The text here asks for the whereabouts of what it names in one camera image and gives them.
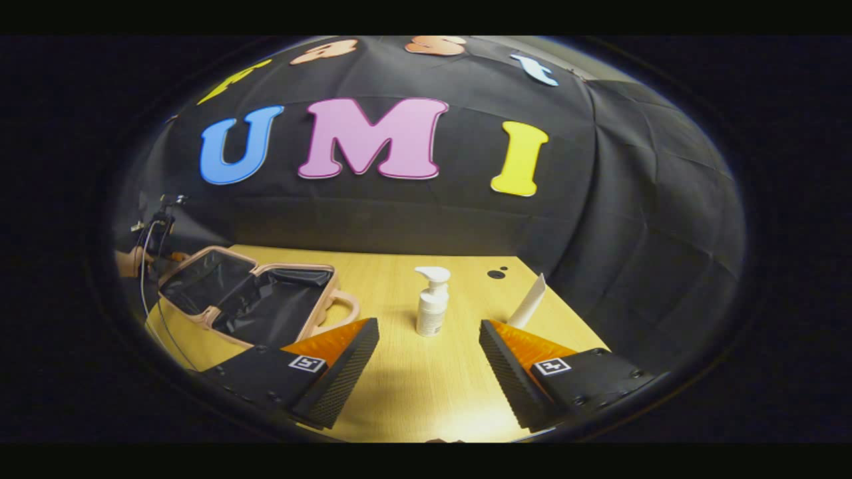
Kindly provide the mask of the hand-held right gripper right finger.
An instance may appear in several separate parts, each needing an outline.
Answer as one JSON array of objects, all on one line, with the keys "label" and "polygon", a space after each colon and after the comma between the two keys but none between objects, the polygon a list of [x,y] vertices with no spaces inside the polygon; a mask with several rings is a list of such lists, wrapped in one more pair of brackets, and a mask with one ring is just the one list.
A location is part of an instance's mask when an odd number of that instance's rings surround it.
[{"label": "hand-held right gripper right finger", "polygon": [[573,351],[493,319],[481,321],[479,336],[518,424],[532,432],[587,420],[665,376],[602,347]]}]

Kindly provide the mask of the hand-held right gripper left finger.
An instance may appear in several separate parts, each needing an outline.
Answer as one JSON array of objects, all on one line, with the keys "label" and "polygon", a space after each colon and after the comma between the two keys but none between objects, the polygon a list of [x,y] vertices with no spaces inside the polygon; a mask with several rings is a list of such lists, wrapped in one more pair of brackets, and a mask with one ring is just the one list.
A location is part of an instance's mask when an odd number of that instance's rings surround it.
[{"label": "hand-held right gripper left finger", "polygon": [[200,376],[264,418],[333,428],[378,341],[378,320],[359,319],[285,347],[252,347]]}]

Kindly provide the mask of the white squeeze tube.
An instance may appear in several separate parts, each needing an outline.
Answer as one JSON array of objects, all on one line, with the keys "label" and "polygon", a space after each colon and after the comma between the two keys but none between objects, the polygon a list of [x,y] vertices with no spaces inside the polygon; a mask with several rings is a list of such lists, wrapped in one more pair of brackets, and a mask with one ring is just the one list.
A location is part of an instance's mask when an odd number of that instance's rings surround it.
[{"label": "white squeeze tube", "polygon": [[517,329],[524,329],[544,299],[546,290],[546,279],[544,274],[541,273],[536,277],[526,297],[523,298],[520,305],[515,309],[515,312],[509,317],[507,325],[511,325],[511,327]]}]

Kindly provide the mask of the pink suitcase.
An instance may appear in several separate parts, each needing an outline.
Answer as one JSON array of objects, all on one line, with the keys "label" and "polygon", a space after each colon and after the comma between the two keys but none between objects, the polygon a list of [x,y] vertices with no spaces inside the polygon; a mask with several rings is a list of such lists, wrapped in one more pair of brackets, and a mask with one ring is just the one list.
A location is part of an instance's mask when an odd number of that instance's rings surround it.
[{"label": "pink suitcase", "polygon": [[356,297],[339,287],[335,267],[266,263],[210,246],[189,257],[159,282],[159,296],[196,325],[249,349],[283,347],[331,330],[327,310],[339,301],[359,317]]}]

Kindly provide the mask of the white pump bottle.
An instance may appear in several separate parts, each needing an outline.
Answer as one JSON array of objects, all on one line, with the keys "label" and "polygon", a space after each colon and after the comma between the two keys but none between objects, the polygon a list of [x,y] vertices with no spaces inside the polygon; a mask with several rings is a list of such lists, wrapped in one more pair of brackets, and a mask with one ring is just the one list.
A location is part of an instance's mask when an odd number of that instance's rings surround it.
[{"label": "white pump bottle", "polygon": [[444,267],[415,267],[427,281],[428,287],[419,294],[416,331],[423,337],[438,335],[449,303],[451,272]]}]

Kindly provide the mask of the black backdrop cloth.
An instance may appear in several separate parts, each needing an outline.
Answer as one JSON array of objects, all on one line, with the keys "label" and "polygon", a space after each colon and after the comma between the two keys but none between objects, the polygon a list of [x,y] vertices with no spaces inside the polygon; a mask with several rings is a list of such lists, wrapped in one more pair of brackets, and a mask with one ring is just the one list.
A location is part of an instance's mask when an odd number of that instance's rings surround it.
[{"label": "black backdrop cloth", "polygon": [[728,325],[749,227],[682,101],[535,37],[314,37],[216,73],[132,150],[110,233],[170,245],[516,257],[652,372]]}]

